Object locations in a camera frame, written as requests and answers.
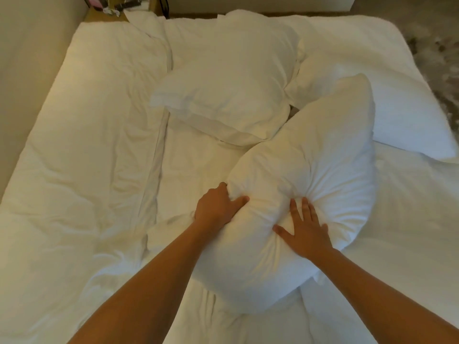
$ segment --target pink object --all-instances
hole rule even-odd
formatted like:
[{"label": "pink object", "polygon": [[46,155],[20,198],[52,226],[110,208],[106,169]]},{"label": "pink object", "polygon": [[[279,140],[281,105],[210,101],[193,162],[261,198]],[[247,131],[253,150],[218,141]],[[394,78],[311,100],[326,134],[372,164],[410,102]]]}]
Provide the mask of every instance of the pink object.
[{"label": "pink object", "polygon": [[88,1],[93,7],[104,8],[99,0],[88,0]]}]

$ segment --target bed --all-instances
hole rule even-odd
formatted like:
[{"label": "bed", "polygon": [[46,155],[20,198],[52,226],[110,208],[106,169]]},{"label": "bed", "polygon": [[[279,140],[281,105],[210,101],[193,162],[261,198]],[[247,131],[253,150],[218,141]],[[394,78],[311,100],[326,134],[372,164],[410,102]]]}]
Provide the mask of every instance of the bed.
[{"label": "bed", "polygon": [[[143,12],[128,19],[78,28],[5,192],[2,342],[66,342],[153,257],[148,229],[193,210],[248,150],[148,104],[168,72],[206,50],[217,20]],[[317,48],[344,54],[358,48],[424,82],[389,22],[363,16],[280,21],[305,38],[312,25],[321,34]],[[459,326],[459,160],[440,162],[380,143],[375,152],[376,204],[344,253]],[[192,279],[165,342],[375,341],[318,274],[256,314],[232,311]]]}]

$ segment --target forearm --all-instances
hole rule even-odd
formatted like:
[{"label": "forearm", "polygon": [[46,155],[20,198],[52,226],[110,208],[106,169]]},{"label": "forearm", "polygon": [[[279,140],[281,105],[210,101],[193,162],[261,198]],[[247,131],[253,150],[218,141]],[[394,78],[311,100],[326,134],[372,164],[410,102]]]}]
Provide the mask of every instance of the forearm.
[{"label": "forearm", "polygon": [[192,224],[107,300],[69,344],[162,343],[207,241]]},{"label": "forearm", "polygon": [[459,330],[365,272],[337,250],[315,261],[378,343],[459,343]]}]

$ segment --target nightstand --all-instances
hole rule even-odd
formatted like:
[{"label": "nightstand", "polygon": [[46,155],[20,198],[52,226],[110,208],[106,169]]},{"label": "nightstand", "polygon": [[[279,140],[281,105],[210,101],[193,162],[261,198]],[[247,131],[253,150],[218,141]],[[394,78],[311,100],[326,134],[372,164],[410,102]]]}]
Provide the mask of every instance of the nightstand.
[{"label": "nightstand", "polygon": [[[115,5],[123,2],[123,0],[109,0],[110,1],[110,8],[114,8]],[[159,0],[150,0],[150,12],[154,12],[157,16],[162,16],[163,12],[161,11],[161,5]],[[121,12],[121,16],[111,16],[107,15],[104,12],[96,11],[94,8],[89,8],[88,14],[86,18],[84,18],[84,22],[127,22],[128,19],[126,18],[124,12]]]}]

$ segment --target hand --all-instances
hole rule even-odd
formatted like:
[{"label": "hand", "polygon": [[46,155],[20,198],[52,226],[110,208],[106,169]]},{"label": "hand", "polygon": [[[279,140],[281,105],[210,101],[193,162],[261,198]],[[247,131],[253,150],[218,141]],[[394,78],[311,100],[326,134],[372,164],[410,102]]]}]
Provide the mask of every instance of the hand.
[{"label": "hand", "polygon": [[210,238],[214,238],[248,201],[248,196],[231,201],[226,184],[221,182],[217,188],[211,188],[199,199],[195,212],[195,224],[203,228]]},{"label": "hand", "polygon": [[281,237],[290,248],[303,258],[315,263],[324,252],[333,249],[328,236],[328,226],[320,225],[314,206],[303,198],[301,201],[303,220],[296,208],[295,200],[290,200],[290,213],[293,219],[295,235],[291,235],[279,225],[273,226],[273,231]]}]

